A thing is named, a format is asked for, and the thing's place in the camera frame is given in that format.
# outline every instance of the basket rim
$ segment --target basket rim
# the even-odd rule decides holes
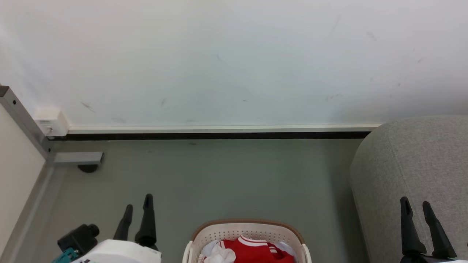
[[[212,226],[212,225],[220,225],[220,224],[232,224],[232,223],[248,223],[248,224],[264,224],[264,225],[273,225],[273,226],[282,226],[284,228],[287,228],[291,230],[291,232],[296,235],[296,237],[299,239],[301,244],[305,244],[306,242],[304,241],[304,238],[302,235],[292,226],[282,223],[282,222],[277,222],[273,220],[266,220],[266,219],[255,219],[255,218],[234,218],[234,219],[219,219],[219,220],[213,220],[204,223],[201,225],[192,235],[191,241],[195,241],[195,238],[197,235],[205,228]]]

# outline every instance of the white baseboard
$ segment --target white baseboard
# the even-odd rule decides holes
[[[227,132],[370,132],[380,124],[255,126],[71,126],[69,134],[227,133]]]

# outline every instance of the power outlet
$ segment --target power outlet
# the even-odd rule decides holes
[[[65,136],[68,133],[68,122],[58,108],[38,109],[34,121],[45,136]]]

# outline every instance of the laundry basket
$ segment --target laundry basket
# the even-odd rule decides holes
[[[297,254],[298,263],[312,263],[304,239],[287,224],[260,219],[226,219],[208,222],[193,234],[183,254],[182,263],[197,263],[203,247],[214,240],[235,240],[241,234],[247,238],[284,242]]]

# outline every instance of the sofa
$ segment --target sofa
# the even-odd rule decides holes
[[[372,131],[350,183],[370,263],[402,258],[400,198],[408,197],[420,241],[433,251],[422,203],[431,203],[459,259],[468,259],[468,116],[416,117]]]

